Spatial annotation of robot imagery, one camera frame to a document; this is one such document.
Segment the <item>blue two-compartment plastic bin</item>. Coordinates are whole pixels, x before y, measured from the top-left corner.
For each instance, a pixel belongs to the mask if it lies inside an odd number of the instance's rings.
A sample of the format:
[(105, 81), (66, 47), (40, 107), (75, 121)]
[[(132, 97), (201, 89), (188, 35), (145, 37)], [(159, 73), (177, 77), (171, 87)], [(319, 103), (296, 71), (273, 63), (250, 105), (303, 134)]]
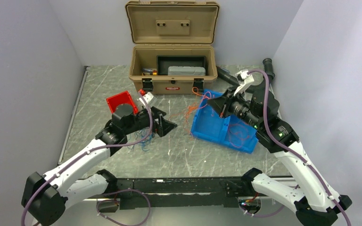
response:
[(253, 153), (258, 143), (256, 130), (234, 115), (220, 118), (212, 107), (206, 104), (209, 98), (219, 96), (220, 92), (204, 90), (193, 119), (191, 135), (244, 153)]

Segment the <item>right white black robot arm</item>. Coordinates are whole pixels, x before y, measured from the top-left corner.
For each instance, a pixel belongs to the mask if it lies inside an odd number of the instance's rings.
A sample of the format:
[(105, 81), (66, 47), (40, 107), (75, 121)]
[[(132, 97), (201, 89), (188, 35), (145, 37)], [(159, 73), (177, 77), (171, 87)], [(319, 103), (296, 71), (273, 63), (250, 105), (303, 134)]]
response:
[(258, 90), (246, 101), (228, 89), (207, 104), (220, 117), (235, 116), (253, 127), (259, 143), (281, 161), (298, 185), (291, 188), (252, 168), (241, 177), (244, 194), (271, 197), (294, 212), (304, 226), (330, 226), (352, 205), (350, 197), (333, 189), (310, 161), (296, 132), (278, 116), (280, 104), (270, 91)]

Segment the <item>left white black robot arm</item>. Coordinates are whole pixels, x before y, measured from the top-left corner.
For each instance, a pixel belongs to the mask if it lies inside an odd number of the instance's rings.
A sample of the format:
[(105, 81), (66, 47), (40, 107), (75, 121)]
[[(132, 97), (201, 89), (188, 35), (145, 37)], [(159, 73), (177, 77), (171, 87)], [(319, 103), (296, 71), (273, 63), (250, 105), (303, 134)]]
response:
[(127, 136), (142, 129), (167, 135), (177, 127), (164, 118), (166, 112), (152, 106), (135, 113), (129, 104), (121, 104), (111, 119), (85, 148), (72, 158), (43, 174), (34, 172), (25, 183), (21, 204), (21, 224), (30, 213), (42, 226), (55, 223), (64, 212), (86, 198), (101, 194), (109, 198), (117, 190), (117, 178), (107, 170), (81, 179), (91, 168), (127, 146)]

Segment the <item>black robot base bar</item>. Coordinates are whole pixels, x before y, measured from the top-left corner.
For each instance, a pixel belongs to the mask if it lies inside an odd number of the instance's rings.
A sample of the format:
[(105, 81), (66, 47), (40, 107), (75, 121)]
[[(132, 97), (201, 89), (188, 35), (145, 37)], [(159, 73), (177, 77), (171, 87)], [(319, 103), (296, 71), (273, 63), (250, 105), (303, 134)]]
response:
[(240, 177), (119, 178), (116, 188), (94, 198), (117, 198), (121, 210), (152, 207), (237, 208), (238, 200), (258, 199)]

